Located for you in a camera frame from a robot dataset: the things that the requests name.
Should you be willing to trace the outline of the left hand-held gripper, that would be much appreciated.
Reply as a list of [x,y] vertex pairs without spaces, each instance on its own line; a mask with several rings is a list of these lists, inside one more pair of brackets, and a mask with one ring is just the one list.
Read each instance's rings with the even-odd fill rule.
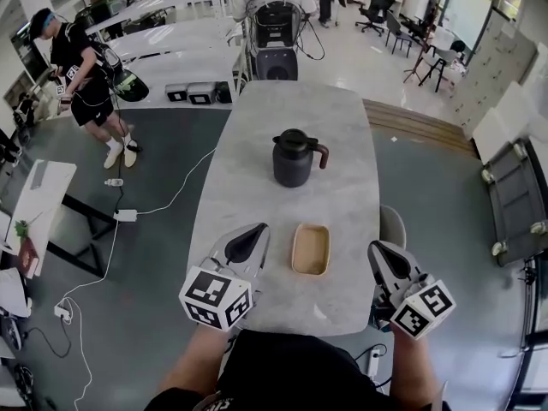
[[219,331],[230,331],[244,319],[254,306],[270,239],[266,223],[244,225],[221,236],[209,252],[219,265],[194,265],[187,274],[179,294],[187,316]]

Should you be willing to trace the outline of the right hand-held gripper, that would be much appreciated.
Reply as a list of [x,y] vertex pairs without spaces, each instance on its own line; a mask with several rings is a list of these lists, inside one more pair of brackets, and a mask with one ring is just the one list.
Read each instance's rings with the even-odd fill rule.
[[389,325],[418,340],[440,325],[456,308],[456,302],[443,281],[435,281],[413,294],[409,288],[424,281],[425,273],[407,250],[387,241],[372,241],[368,259],[377,286],[386,301],[373,306],[375,326],[387,331]]

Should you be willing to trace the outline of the beige rectangular tray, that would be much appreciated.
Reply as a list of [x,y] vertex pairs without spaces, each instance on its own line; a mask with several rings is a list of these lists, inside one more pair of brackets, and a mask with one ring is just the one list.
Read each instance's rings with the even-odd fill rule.
[[323,225],[301,223],[294,235],[291,266],[301,275],[322,276],[331,257],[331,233]]

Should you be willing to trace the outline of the person's black clothing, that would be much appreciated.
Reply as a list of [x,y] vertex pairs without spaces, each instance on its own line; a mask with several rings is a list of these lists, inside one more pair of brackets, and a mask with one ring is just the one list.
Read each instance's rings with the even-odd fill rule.
[[[443,387],[420,411],[452,411]],[[346,350],[313,336],[241,331],[209,396],[173,388],[144,411],[407,411]]]

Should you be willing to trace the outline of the grey platform cart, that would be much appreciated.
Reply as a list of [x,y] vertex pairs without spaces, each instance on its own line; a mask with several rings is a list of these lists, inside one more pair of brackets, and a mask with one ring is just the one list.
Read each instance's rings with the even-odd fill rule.
[[548,147],[533,137],[506,145],[481,171],[496,240],[491,255],[504,267],[548,250]]

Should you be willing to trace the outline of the white foam panels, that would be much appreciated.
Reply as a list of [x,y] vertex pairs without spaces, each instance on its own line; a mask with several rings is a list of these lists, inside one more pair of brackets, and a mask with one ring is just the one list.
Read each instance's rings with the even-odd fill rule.
[[530,136],[548,144],[548,81],[534,83],[531,90],[512,82],[497,106],[487,111],[473,131],[483,164],[508,144]]

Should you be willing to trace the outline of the white desk black legs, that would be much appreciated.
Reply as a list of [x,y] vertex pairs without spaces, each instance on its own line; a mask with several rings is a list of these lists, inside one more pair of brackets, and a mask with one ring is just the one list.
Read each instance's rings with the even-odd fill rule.
[[15,222],[25,220],[29,226],[28,238],[33,242],[39,256],[39,264],[33,277],[41,273],[45,254],[48,252],[95,277],[103,277],[104,266],[101,264],[98,251],[93,244],[90,244],[77,254],[72,254],[50,241],[50,231],[61,206],[80,213],[88,221],[96,218],[107,223],[107,227],[102,231],[90,228],[94,241],[114,229],[114,219],[67,194],[69,184],[77,170],[75,164],[47,160],[48,167],[41,187],[31,190],[31,182],[38,160],[35,161],[33,167],[30,169],[16,202],[6,235],[6,242],[12,247],[15,253],[20,251],[22,239],[15,233]]

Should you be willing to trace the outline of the red book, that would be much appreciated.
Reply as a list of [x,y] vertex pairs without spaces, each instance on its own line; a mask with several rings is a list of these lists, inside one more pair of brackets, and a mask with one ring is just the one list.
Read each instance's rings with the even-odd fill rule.
[[18,258],[21,273],[26,278],[32,278],[39,264],[39,256],[30,238],[22,240]]

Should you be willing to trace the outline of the white chair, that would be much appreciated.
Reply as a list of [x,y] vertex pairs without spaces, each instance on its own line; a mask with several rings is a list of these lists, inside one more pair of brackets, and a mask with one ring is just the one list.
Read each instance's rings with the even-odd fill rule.
[[438,92],[445,69],[450,67],[451,64],[457,58],[458,58],[458,53],[452,49],[449,49],[449,50],[436,49],[433,56],[429,52],[423,53],[418,61],[418,66],[424,63],[429,66],[429,69],[424,76],[420,77],[419,86],[423,86],[426,80],[430,79],[433,73],[437,71],[438,79],[437,79],[435,92]]

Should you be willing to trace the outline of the grey lockers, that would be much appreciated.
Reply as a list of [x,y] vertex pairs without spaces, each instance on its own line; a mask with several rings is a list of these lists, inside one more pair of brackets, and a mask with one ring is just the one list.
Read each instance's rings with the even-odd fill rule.
[[468,69],[448,107],[467,138],[511,82],[520,82],[537,54],[536,44],[493,10]]

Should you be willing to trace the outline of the white shelving unit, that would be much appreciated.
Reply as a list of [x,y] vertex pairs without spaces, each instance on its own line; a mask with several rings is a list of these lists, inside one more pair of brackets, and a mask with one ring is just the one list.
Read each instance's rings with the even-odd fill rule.
[[236,101],[249,71],[242,27],[234,21],[232,9],[232,0],[140,0],[86,32],[103,40],[107,28],[116,24],[161,13],[173,16],[172,23],[107,43],[149,87],[148,96],[134,107],[188,107],[188,101],[169,101],[168,89],[196,85],[202,94],[211,94],[217,83],[227,84]]

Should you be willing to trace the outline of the black backpack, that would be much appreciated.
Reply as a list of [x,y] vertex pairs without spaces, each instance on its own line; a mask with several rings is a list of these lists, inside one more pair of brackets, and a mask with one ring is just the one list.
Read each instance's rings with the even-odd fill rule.
[[301,9],[284,0],[261,6],[253,14],[252,39],[258,49],[293,48],[301,26]]

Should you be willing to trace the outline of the dark tripod stand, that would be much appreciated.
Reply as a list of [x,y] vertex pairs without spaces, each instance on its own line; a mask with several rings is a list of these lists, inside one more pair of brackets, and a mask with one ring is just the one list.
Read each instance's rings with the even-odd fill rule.
[[422,39],[420,53],[417,57],[417,60],[414,66],[411,69],[407,69],[404,71],[404,73],[406,74],[406,77],[404,78],[403,83],[407,83],[409,79],[413,76],[419,76],[417,73],[417,69],[420,66],[420,61],[422,59],[423,54],[427,52],[430,47],[429,42],[432,39],[435,20],[436,20],[436,17],[438,16],[438,11],[439,11],[439,0],[431,0],[431,3],[432,3],[433,11],[432,11],[432,15],[429,17],[429,22],[427,23],[426,34]]

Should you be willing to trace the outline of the black office chair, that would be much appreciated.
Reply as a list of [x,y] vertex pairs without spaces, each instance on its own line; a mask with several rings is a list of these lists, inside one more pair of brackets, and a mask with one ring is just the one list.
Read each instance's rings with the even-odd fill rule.
[[384,33],[383,24],[386,21],[386,15],[396,0],[370,0],[367,9],[359,8],[360,14],[367,18],[367,21],[356,21],[354,25],[361,26],[361,32],[371,28],[381,37]]

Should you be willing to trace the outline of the whiteboard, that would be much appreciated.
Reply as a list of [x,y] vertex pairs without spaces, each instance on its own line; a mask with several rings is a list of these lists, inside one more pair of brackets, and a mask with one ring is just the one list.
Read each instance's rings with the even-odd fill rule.
[[480,36],[491,0],[449,0],[443,26],[472,50]]

